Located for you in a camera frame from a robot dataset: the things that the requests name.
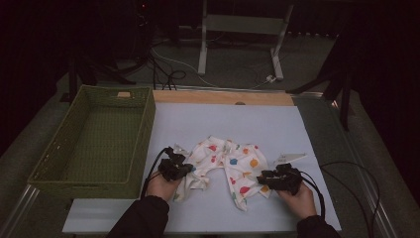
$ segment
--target patterned cloth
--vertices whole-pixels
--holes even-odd
[[[247,210],[247,197],[260,193],[269,197],[270,190],[257,177],[268,169],[265,156],[255,145],[238,145],[210,136],[193,149],[185,163],[193,165],[192,172],[182,179],[174,200],[186,199],[192,188],[205,189],[210,179],[206,174],[217,168],[226,172],[232,198],[241,210]]]

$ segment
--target hand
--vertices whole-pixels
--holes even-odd
[[[300,184],[299,191],[295,195],[285,190],[276,192],[301,219],[317,214],[312,190],[305,183]]]
[[[160,172],[154,172],[151,178],[152,179],[149,181],[147,194],[158,196],[165,201],[169,201],[172,198],[173,194],[181,183],[181,179],[167,181],[160,174]]]

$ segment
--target black sleeve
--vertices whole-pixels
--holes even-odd
[[[108,233],[107,238],[161,237],[169,205],[157,196],[136,200]]]
[[[298,238],[340,238],[339,233],[318,215],[309,216],[297,223]]]

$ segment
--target basket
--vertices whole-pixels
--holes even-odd
[[[28,183],[63,198],[137,198],[156,106],[150,88],[82,85]]]

